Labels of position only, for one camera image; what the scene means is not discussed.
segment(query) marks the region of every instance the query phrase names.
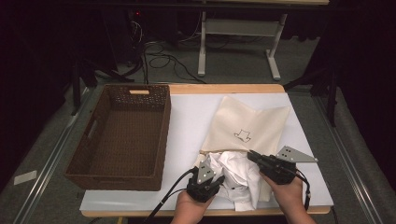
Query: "wicker basket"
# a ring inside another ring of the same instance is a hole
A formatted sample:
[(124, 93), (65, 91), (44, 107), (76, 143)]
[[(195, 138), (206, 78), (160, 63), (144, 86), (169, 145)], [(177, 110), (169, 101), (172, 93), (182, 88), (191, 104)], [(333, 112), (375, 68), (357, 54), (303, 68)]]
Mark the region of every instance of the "wicker basket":
[(160, 190), (171, 100), (165, 85), (105, 85), (65, 176), (83, 189)]

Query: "human hand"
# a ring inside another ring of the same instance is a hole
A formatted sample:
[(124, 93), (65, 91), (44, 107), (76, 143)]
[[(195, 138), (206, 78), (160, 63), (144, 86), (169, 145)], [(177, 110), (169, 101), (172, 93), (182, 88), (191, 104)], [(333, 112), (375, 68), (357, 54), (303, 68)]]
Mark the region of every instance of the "human hand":
[(175, 215), (171, 224), (196, 224), (201, 221), (207, 207), (213, 201), (212, 197), (206, 203), (196, 202), (186, 190), (181, 191), (177, 196)]
[(276, 201), (279, 203), (280, 209), (285, 214), (289, 224), (316, 223), (312, 217), (306, 213), (304, 208), (303, 180), (294, 177), (291, 183), (287, 185), (278, 185), (263, 173), (260, 173), (260, 175), (273, 190)]

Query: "crumpled white cloth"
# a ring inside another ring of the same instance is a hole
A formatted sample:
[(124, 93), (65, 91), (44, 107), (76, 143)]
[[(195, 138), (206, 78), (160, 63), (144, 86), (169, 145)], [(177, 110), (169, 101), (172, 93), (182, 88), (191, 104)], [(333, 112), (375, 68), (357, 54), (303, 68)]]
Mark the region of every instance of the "crumpled white cloth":
[(226, 176), (218, 196), (233, 201), (236, 211), (254, 210), (258, 201), (268, 202), (271, 188), (260, 178), (258, 166), (248, 160), (246, 152), (227, 150), (275, 154), (289, 112), (289, 106), (254, 110), (230, 96), (222, 99), (201, 151), (225, 152), (200, 154), (195, 165), (208, 159), (218, 175)]

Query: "white desk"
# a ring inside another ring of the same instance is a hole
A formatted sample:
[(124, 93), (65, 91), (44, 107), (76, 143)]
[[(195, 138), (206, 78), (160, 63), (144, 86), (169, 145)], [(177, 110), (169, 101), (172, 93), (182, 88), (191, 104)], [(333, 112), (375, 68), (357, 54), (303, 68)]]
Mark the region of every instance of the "white desk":
[[(206, 2), (239, 2), (263, 3), (283, 5), (328, 5), (329, 0), (203, 0)], [(282, 14), (279, 21), (240, 21), (224, 19), (207, 19), (206, 12), (202, 13), (201, 22), (201, 47), (198, 61), (198, 76), (205, 75), (206, 67), (206, 34), (213, 35), (254, 35), (271, 36), (274, 38), (271, 49), (265, 51), (271, 74), (274, 80), (280, 80), (280, 74), (275, 61), (275, 52), (280, 36), (285, 26), (287, 14)]]
[[(86, 190), (80, 207), (81, 213), (86, 217), (148, 216), (176, 180), (194, 164), (211, 119), (224, 95), (231, 95), (255, 109), (291, 105), (289, 96), (280, 85), (171, 85), (172, 110), (162, 189), (160, 191)], [(279, 149), (285, 145), (312, 155), (293, 109), (290, 111), (279, 141)], [(298, 167), (311, 184), (312, 198), (308, 212), (328, 213), (333, 202), (318, 165), (300, 163)], [(186, 176), (175, 189), (185, 188), (190, 177), (190, 175)], [(157, 216), (172, 216), (176, 200), (176, 195), (169, 198)], [(235, 212), (232, 202), (216, 197), (205, 215), (281, 214), (274, 198), (269, 203), (259, 203), (258, 207), (259, 209), (255, 211)]]

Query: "desk leg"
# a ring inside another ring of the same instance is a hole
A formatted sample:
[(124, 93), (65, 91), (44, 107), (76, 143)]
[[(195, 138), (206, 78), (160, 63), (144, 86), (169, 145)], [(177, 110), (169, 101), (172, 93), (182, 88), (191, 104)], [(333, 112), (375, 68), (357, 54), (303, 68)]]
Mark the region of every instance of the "desk leg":
[(199, 50), (199, 62), (198, 62), (198, 76), (205, 76), (205, 63), (206, 63), (206, 12), (202, 12), (202, 22), (201, 22), (201, 47)]
[(266, 56), (267, 56), (268, 63), (270, 65), (271, 73), (272, 73), (273, 79), (276, 81), (280, 80), (280, 74), (279, 74), (279, 70), (277, 69), (277, 66), (276, 66), (274, 55), (276, 52), (277, 45), (279, 43), (280, 36), (282, 35), (282, 32), (283, 32), (283, 27), (285, 27), (285, 21), (286, 21), (287, 17), (288, 17), (288, 14), (282, 14), (280, 21), (279, 21), (279, 25), (277, 26), (277, 29), (276, 29), (273, 47), (266, 51)]

